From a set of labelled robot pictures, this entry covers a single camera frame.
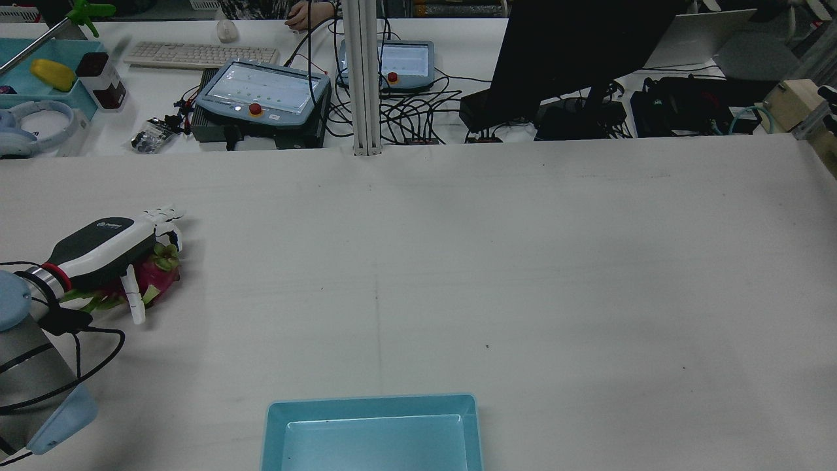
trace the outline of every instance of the white laptop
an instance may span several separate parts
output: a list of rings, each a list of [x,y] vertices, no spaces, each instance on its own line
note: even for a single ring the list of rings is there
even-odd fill
[[[644,67],[649,69],[703,64],[710,60],[736,31],[744,29],[755,12],[756,9],[752,8],[677,15]]]

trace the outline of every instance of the desk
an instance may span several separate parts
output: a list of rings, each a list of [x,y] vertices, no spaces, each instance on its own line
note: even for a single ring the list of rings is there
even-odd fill
[[[451,391],[486,471],[834,469],[837,186],[789,135],[235,157],[0,163],[7,259],[188,212],[148,324],[97,316],[96,421],[14,469],[257,469],[271,401]]]
[[[393,19],[394,31],[403,39],[427,39],[434,41],[437,66],[449,75],[468,76],[480,79],[490,79],[494,73],[496,57],[500,51],[501,41],[506,29],[506,20],[497,18],[469,18],[469,19]],[[238,22],[241,38],[235,44],[244,46],[277,47],[281,56],[279,63],[284,63],[294,47],[301,40],[302,35],[290,31],[282,21],[249,21]],[[36,37],[45,30],[43,24],[4,24],[3,36],[8,37]],[[92,122],[90,138],[82,149],[83,155],[114,155],[131,153],[127,147],[142,123],[154,116],[162,117],[174,113],[172,103],[180,98],[180,94],[195,86],[200,81],[200,72],[195,70],[164,70],[136,66],[128,66],[121,62],[126,51],[143,40],[172,40],[219,44],[215,36],[215,22],[210,21],[181,21],[181,22],[133,22],[133,23],[101,23],[97,25],[101,33],[100,41],[116,58],[117,69],[126,83],[129,92],[128,102],[124,111],[118,114],[97,113]],[[314,62],[330,73],[336,69],[334,64],[333,41],[331,34],[321,28],[314,34],[313,41]],[[297,58],[294,66],[305,67],[305,60]],[[659,78],[663,74],[654,73]],[[647,75],[634,74],[620,80],[628,91],[623,102],[627,105],[630,92],[641,90],[642,81]],[[469,80],[453,79],[450,84],[452,90],[462,90],[463,95],[484,90],[487,84]],[[338,91],[345,99],[346,93]],[[458,108],[458,103],[452,102],[450,108]],[[456,112],[437,113],[434,119],[435,128],[446,142],[462,142],[467,129],[462,125]],[[338,134],[351,132],[351,127],[331,125]],[[534,127],[516,129],[509,133],[508,129],[501,130],[500,137],[504,141],[531,141],[535,135]],[[351,138],[336,138],[326,134],[326,147],[351,146]],[[273,148],[270,139],[250,138],[240,142],[238,149],[258,150]],[[189,153],[198,150],[223,151],[222,143],[204,143],[195,141],[192,137],[176,137],[164,149],[164,153]]]

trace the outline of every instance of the white headphones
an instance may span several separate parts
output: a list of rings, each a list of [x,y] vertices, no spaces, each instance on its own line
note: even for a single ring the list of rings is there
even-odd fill
[[[26,116],[47,110],[65,115],[68,120],[67,126],[52,136],[41,139],[20,128],[20,123]],[[0,110],[0,158],[30,157],[66,141],[78,128],[79,118],[73,109],[60,101],[27,101],[8,110]]]

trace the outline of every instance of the person's hand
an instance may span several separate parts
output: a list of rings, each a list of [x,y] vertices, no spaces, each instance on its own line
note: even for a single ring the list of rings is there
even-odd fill
[[[330,2],[314,2],[311,4],[312,28],[332,16],[334,16],[334,6]],[[299,2],[291,7],[285,24],[294,31],[308,29],[308,2]]]

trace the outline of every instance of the red ring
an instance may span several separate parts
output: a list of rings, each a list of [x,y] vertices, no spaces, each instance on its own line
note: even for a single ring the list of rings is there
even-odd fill
[[[41,268],[43,268],[47,272],[50,272],[53,275],[55,275],[56,277],[58,277],[61,284],[64,285],[64,290],[65,291],[69,291],[69,290],[73,289],[73,283],[69,280],[69,277],[67,276],[67,274],[64,273],[64,270],[58,268],[57,265],[47,262],[47,263],[42,263]]]

